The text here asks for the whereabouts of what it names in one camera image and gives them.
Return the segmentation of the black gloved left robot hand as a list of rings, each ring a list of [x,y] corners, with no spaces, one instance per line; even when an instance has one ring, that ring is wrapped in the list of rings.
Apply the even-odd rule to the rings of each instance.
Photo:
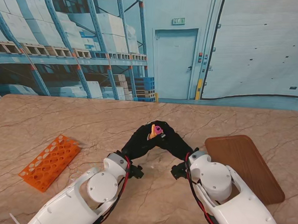
[[[130,160],[144,156],[149,150],[152,150],[158,142],[158,137],[150,139],[152,123],[139,127],[130,137],[128,142],[121,149],[121,153]]]

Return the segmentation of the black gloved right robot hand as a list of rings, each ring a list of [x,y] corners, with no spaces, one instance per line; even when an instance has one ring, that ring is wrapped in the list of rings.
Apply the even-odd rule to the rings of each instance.
[[[152,136],[150,139],[158,137],[157,147],[167,150],[173,156],[180,160],[185,160],[187,154],[192,154],[193,149],[184,141],[184,139],[166,122],[152,122]]]

